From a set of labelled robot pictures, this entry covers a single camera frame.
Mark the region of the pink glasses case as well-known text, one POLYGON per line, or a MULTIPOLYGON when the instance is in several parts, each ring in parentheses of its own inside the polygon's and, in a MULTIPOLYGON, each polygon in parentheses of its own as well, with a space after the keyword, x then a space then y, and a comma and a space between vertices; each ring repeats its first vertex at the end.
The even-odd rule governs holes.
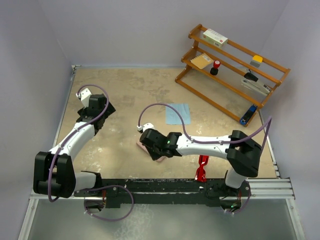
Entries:
MULTIPOLYGON (((136 145, 142 149, 146 154, 149 155, 149 152, 147 151, 146 147, 143 146, 139 141, 136 142, 136 145)), ((166 156, 161 156, 160 158, 156 159, 155 161, 158 163, 161 163, 162 161, 164 161, 167 157, 166 156)))

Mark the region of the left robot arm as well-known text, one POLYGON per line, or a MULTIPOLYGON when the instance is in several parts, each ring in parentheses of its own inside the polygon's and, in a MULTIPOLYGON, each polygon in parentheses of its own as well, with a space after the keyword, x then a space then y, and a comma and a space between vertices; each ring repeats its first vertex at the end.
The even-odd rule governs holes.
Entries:
POLYGON ((35 156, 33 191, 37 194, 47 195, 48 186, 51 195, 60 198, 69 198, 84 189, 91 196, 98 196, 103 191, 101 174, 76 173, 73 160, 116 109, 104 94, 92 94, 87 88, 80 94, 80 101, 83 108, 78 110, 79 118, 70 133, 48 152, 40 151, 35 156))

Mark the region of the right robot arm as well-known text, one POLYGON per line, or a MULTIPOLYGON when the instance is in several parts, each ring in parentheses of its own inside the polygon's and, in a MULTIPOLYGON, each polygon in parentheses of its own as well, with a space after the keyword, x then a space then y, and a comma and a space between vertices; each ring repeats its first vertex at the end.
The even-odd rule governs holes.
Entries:
POLYGON ((190 136, 180 132, 161 134, 153 128, 145 129, 139 142, 146 148, 152 160, 161 157, 190 155, 217 157, 227 160, 227 171, 222 190, 228 196, 235 195, 244 180, 258 176, 262 146, 240 130, 219 137, 190 136))

